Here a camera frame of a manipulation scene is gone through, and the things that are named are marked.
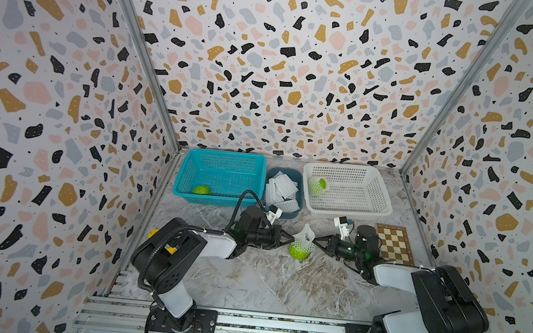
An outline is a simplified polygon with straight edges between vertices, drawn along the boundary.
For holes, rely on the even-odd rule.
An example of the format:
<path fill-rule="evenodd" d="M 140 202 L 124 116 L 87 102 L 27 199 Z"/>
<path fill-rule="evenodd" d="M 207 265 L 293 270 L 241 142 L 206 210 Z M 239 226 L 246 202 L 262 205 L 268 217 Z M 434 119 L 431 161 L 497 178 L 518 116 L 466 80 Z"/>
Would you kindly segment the white foam net sleeve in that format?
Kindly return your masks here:
<path fill-rule="evenodd" d="M 323 178 L 327 181 L 327 185 L 328 185 L 328 188 L 327 190 L 325 190 L 324 192 L 320 192 L 318 190 L 318 181 L 320 178 L 323 178 L 323 177 L 310 177 L 310 179 L 308 180 L 308 191 L 309 191 L 309 194 L 312 196 L 312 197 L 317 197 L 317 196 L 320 196 L 320 195 L 323 195 L 323 193 L 326 193 L 327 190 L 329 189 L 329 184 L 328 184 L 328 181 L 326 178 Z"/>
<path fill-rule="evenodd" d="M 310 228 L 309 224 L 306 224 L 304 228 L 302 229 L 302 231 L 300 231 L 294 236 L 296 240 L 293 243 L 306 246 L 309 250 L 311 250 L 311 252 L 313 252 L 315 249 L 315 246 L 313 244 L 315 235 L 316 234 Z"/>

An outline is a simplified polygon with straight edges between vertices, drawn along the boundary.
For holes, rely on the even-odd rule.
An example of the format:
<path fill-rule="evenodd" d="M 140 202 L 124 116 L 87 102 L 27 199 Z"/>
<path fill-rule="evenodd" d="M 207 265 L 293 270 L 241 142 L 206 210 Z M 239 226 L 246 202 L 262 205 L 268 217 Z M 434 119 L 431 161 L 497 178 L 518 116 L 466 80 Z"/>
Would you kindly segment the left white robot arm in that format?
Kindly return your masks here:
<path fill-rule="evenodd" d="M 249 248 L 268 251 L 293 244 L 295 237 L 277 223 L 281 215 L 275 206 L 236 206 L 224 229 L 190 225 L 177 217 L 149 236 L 130 263 L 138 272 L 138 288 L 152 296 L 162 313 L 156 320 L 173 332 L 197 328 L 203 319 L 182 282 L 193 264 L 202 257 L 232 260 Z"/>

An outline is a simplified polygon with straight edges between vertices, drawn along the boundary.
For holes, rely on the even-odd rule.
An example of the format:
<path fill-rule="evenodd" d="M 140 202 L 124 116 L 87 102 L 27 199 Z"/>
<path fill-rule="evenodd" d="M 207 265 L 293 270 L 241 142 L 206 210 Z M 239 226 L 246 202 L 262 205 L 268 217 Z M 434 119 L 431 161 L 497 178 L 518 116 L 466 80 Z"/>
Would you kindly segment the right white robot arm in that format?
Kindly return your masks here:
<path fill-rule="evenodd" d="M 313 244 L 342 261 L 367 283 L 398 289 L 416 297 L 417 309 L 375 316 L 370 325 L 347 326 L 347 333 L 484 333 L 485 310 L 458 270 L 430 268 L 413 261 L 407 231 L 395 225 L 360 225 L 355 234 L 350 220 L 335 220 L 338 233 L 316 237 Z"/>

